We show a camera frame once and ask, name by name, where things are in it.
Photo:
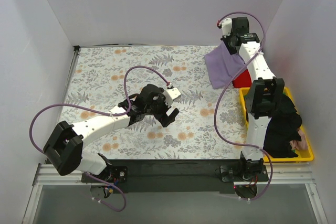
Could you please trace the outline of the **lavender t shirt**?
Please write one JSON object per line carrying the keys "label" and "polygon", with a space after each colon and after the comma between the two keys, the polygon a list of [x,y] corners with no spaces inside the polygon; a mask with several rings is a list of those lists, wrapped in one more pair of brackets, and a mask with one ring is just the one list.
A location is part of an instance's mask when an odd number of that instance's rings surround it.
{"label": "lavender t shirt", "polygon": [[208,77],[213,89],[219,89],[231,82],[237,72],[245,65],[238,54],[231,55],[222,42],[204,56]]}

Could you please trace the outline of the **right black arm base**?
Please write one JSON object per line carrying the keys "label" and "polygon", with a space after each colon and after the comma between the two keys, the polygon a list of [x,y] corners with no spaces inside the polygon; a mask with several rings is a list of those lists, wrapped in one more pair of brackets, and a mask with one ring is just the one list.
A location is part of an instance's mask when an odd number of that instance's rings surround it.
{"label": "right black arm base", "polygon": [[219,167],[219,177],[223,182],[267,182],[269,180],[263,164],[244,162],[225,163]]}

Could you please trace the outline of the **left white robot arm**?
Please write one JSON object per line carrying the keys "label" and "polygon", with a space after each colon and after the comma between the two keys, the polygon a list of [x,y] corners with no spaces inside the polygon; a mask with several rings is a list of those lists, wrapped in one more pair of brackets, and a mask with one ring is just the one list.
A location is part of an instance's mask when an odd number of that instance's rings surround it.
{"label": "left white robot arm", "polygon": [[153,116],[162,127],[175,121],[179,110],[167,114],[175,100],[181,97],[178,88],[159,88],[146,85],[139,94],[129,95],[115,106],[109,115],[97,115],[88,120],[69,124],[58,123],[43,151],[58,174],[68,175],[75,170],[89,172],[100,182],[106,182],[112,175],[112,164],[102,154],[86,152],[85,148],[99,138],[119,129],[127,128]]}

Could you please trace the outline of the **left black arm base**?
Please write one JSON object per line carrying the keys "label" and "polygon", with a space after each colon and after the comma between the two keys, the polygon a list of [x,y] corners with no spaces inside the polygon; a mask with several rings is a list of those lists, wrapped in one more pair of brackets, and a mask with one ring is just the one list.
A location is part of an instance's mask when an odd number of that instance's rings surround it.
{"label": "left black arm base", "polygon": [[99,175],[92,175],[109,183],[125,183],[128,179],[127,166],[108,166]]}

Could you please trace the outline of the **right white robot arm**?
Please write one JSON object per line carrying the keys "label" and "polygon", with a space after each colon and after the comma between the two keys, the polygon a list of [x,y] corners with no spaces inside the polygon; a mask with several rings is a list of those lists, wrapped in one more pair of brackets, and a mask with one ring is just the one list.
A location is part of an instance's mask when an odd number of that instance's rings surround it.
{"label": "right white robot arm", "polygon": [[249,31],[247,17],[225,18],[217,26],[222,29],[222,41],[229,53],[239,54],[251,78],[251,86],[244,98],[248,120],[247,146],[243,147],[240,157],[243,164],[237,168],[238,176],[248,181],[263,168],[261,149],[268,124],[280,106],[285,84],[269,69],[257,34]]}

